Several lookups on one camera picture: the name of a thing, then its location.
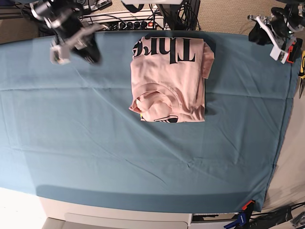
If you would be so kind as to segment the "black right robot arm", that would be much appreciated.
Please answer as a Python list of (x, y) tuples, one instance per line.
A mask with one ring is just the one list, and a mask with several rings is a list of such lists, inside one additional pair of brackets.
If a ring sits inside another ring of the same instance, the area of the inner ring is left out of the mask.
[(73, 0), (39, 0), (30, 3), (31, 13), (37, 20), (55, 32), (50, 47), (50, 61), (53, 64), (67, 64), (74, 53), (90, 64), (99, 64), (102, 56), (95, 39), (95, 33), (107, 30), (103, 24), (89, 24), (81, 21), (84, 8)]

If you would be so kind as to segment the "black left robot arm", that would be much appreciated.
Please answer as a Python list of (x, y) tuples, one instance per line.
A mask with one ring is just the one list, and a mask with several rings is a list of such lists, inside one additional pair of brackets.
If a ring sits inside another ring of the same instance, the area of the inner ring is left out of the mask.
[(305, 30), (305, 2), (303, 0), (283, 0), (285, 7), (271, 8), (270, 16), (249, 15), (255, 22), (248, 39), (258, 45), (272, 44), (274, 39), (281, 50), (286, 51), (295, 41), (295, 34)]

